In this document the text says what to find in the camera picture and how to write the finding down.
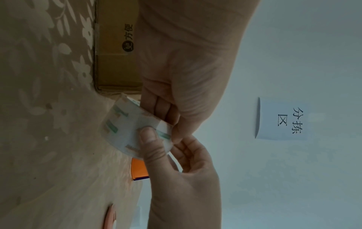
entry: floral pattern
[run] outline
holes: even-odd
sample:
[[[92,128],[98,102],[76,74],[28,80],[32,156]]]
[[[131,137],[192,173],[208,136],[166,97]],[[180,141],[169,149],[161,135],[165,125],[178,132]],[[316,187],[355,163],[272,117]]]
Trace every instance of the floral pattern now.
[[[4,0],[0,228],[127,228],[141,190],[98,133],[114,101],[92,86],[95,1]]]

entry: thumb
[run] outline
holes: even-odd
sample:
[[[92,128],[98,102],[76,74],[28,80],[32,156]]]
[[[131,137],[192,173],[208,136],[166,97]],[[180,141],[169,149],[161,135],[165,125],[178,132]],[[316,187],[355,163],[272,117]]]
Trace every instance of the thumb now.
[[[162,182],[173,170],[162,140],[154,128],[145,127],[140,131],[141,153],[147,168],[151,183]]]
[[[181,116],[178,123],[172,128],[172,142],[180,143],[183,138],[192,135],[201,123],[202,121],[189,121]]]

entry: hand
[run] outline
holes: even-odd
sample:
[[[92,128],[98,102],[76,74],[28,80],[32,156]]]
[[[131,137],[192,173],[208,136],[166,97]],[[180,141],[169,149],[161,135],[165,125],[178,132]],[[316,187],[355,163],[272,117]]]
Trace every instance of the hand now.
[[[153,128],[141,130],[140,143],[152,189],[148,229],[220,229],[219,177],[205,147],[193,136],[173,147],[180,173]]]
[[[219,103],[258,1],[139,1],[141,107],[175,125],[174,143],[191,135]]]

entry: tape roll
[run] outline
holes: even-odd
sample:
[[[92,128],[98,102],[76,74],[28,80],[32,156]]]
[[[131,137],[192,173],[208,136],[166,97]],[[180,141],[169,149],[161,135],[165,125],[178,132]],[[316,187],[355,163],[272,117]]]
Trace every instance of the tape roll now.
[[[143,160],[140,152],[139,131],[146,126],[156,130],[163,141],[166,153],[168,153],[173,146],[172,125],[140,108],[139,101],[122,94],[108,112],[100,132],[111,145],[122,153]]]

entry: brown cardboard box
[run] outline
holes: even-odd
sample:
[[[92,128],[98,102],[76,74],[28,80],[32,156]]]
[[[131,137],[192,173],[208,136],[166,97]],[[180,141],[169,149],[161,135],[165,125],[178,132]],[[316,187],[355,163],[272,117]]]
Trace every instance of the brown cardboard box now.
[[[133,53],[137,15],[137,0],[97,1],[94,83],[101,94],[115,98],[141,93]]]

